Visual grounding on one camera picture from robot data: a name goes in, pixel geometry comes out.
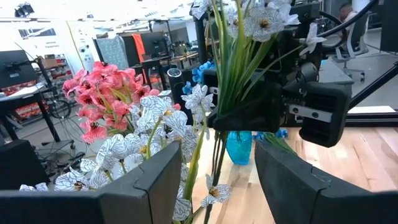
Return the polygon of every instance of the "flower bouquet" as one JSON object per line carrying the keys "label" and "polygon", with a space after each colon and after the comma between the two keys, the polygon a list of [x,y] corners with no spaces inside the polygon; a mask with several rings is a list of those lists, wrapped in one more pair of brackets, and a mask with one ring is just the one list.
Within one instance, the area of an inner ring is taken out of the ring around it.
{"label": "flower bouquet", "polygon": [[[197,0],[193,3],[191,14],[197,19],[201,19],[207,13],[209,22],[216,22],[220,38],[219,49],[212,45],[218,79],[218,105],[209,117],[210,126],[214,125],[217,119],[225,118],[231,112],[241,109],[240,113],[235,113],[237,119],[245,114],[244,111],[248,110],[253,111],[253,113],[255,111],[274,113],[273,119],[266,121],[266,123],[270,124],[274,131],[277,131],[280,126],[280,113],[279,111],[273,112],[271,109],[280,107],[272,104],[272,102],[278,102],[277,100],[263,100],[261,102],[267,101],[270,103],[268,105],[257,104],[257,107],[252,108],[247,108],[250,104],[245,102],[252,100],[252,98],[258,99],[260,93],[265,95],[264,93],[267,92],[268,95],[272,95],[272,86],[265,82],[265,85],[269,86],[260,86],[259,93],[257,83],[273,65],[300,49],[302,51],[298,55],[304,57],[305,54],[314,51],[317,43],[324,41],[324,39],[317,37],[317,25],[311,24],[308,37],[300,40],[302,44],[284,55],[280,53],[273,55],[271,57],[273,61],[254,77],[255,70],[267,56],[284,27],[300,24],[298,15],[290,15],[290,10],[290,0]],[[214,39],[211,29],[210,34],[211,38]],[[231,124],[235,121],[229,117],[229,119],[225,119],[225,124],[228,125],[227,123]],[[240,124],[240,127],[249,126],[244,123]],[[228,128],[224,129],[232,130],[230,127],[237,127],[237,125],[229,125]],[[216,132],[214,150],[219,160],[213,163],[213,185],[218,183],[220,177],[227,136],[228,131],[217,130]],[[279,145],[281,141],[271,142]],[[211,207],[208,207],[205,222],[210,217],[210,211]]]}
{"label": "flower bouquet", "polygon": [[[82,140],[93,143],[109,137],[99,149],[95,160],[82,159],[82,172],[69,167],[70,172],[55,180],[55,190],[98,190],[122,177],[140,163],[150,159],[172,141],[180,141],[182,166],[180,186],[175,202],[174,223],[191,223],[207,206],[229,199],[228,185],[213,185],[213,177],[206,175],[209,194],[193,211],[192,190],[198,172],[198,160],[208,127],[205,113],[214,106],[207,86],[196,85],[192,94],[182,96],[191,108],[196,123],[186,125],[187,115],[179,105],[172,105],[169,97],[157,96],[142,83],[142,76],[134,70],[118,70],[114,65],[96,62],[91,73],[78,72],[64,83],[63,90],[83,107],[78,116],[86,133]],[[35,187],[22,185],[21,190],[48,190],[44,183]]]}

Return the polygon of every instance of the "gray floor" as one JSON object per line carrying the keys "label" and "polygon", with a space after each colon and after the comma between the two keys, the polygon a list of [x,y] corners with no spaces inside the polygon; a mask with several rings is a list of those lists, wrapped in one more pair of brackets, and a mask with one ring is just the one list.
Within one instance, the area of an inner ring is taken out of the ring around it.
{"label": "gray floor", "polygon": [[[366,36],[366,43],[373,45],[375,47],[380,46],[380,32],[370,32]],[[377,77],[382,75],[384,72],[389,70],[393,63],[397,60],[398,57],[395,55],[387,54],[387,53],[379,53],[377,49],[369,48],[369,53],[366,55],[362,55],[359,58],[356,58],[348,63],[349,68],[357,68],[366,70],[366,81],[361,83],[359,80],[359,75],[354,76],[353,79],[355,84],[353,86],[353,93],[357,93],[361,91],[364,87],[373,82]],[[398,109],[398,101],[394,98],[394,96],[398,93],[398,77],[395,77],[391,82],[382,87],[380,90],[373,93],[369,98],[365,99],[360,106],[391,106],[392,108]],[[85,152],[87,156],[92,156],[95,152],[98,152],[98,149],[101,147],[103,141],[98,140],[93,145],[87,146],[85,143],[82,143],[80,140],[81,131],[78,127],[80,121],[78,117],[75,116],[78,107],[74,107],[72,111],[71,118],[68,120],[64,120],[60,123],[60,120],[53,119],[55,125],[55,129],[58,131],[58,134],[61,139],[74,139],[76,149],[71,150],[69,147],[65,147],[62,151],[57,153],[56,158],[60,161],[64,161],[68,159],[71,155],[74,155],[78,152]],[[30,141],[31,144],[41,147],[40,143],[46,141],[53,141],[53,137],[47,128],[47,125],[44,120],[40,120],[34,124],[30,124],[24,127],[22,130],[17,132],[17,135],[21,139],[26,139]],[[41,151],[38,150],[40,154],[48,154],[49,151]]]}
{"label": "gray floor", "polygon": [[[380,47],[381,31],[370,31],[365,36],[365,43],[375,48]],[[375,79],[388,71],[393,64],[398,61],[398,55],[381,52],[378,49],[369,47],[369,52],[360,55],[358,58],[350,60],[347,63],[348,68],[365,70],[365,82],[361,83],[359,74],[353,76],[355,84],[353,85],[353,95],[359,93]],[[398,109],[398,101],[394,98],[398,94],[398,77],[393,78],[389,83],[375,91],[372,95],[362,101],[358,106],[390,106]]]}

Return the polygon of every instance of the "yellow flower center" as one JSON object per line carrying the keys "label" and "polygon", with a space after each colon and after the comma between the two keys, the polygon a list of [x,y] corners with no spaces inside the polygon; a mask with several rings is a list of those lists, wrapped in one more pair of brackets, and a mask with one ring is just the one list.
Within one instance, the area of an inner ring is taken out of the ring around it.
{"label": "yellow flower center", "polygon": [[76,183],[73,184],[75,190],[81,190],[83,188],[83,186],[85,186],[85,184],[83,184],[80,181],[77,181]]}
{"label": "yellow flower center", "polygon": [[269,28],[269,26],[271,25],[271,22],[268,19],[261,19],[259,23],[260,27],[263,29]]}
{"label": "yellow flower center", "polygon": [[213,197],[218,197],[218,195],[220,194],[220,192],[215,189],[214,187],[211,187],[210,192],[209,192]]}
{"label": "yellow flower center", "polygon": [[164,113],[164,115],[166,115],[166,116],[170,116],[172,114],[172,112],[170,111],[170,110],[167,110],[165,113]]}
{"label": "yellow flower center", "polygon": [[141,152],[142,154],[146,154],[147,153],[147,146],[142,146],[140,149],[139,149],[139,152]]}

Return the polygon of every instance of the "vase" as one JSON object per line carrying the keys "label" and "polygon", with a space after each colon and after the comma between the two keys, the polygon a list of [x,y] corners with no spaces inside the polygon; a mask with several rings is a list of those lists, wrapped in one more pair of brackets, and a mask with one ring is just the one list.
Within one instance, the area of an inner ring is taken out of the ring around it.
{"label": "vase", "polygon": [[236,165],[247,165],[250,160],[252,144],[251,131],[231,131],[226,141],[226,150]]}

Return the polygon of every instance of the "office chair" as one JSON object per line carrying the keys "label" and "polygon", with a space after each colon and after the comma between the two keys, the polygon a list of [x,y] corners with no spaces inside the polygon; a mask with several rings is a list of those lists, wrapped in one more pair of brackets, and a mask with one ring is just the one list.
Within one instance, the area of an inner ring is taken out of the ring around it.
{"label": "office chair", "polygon": [[347,38],[347,51],[341,52],[340,47],[336,48],[336,54],[327,55],[332,56],[332,59],[337,63],[344,62],[343,71],[345,74],[353,77],[353,73],[357,72],[361,74],[361,82],[365,81],[365,71],[358,69],[347,68],[347,62],[356,56],[369,52],[364,41],[364,35],[366,33],[366,22],[368,21],[368,15],[364,15],[357,22],[354,23],[353,28],[350,30]]}

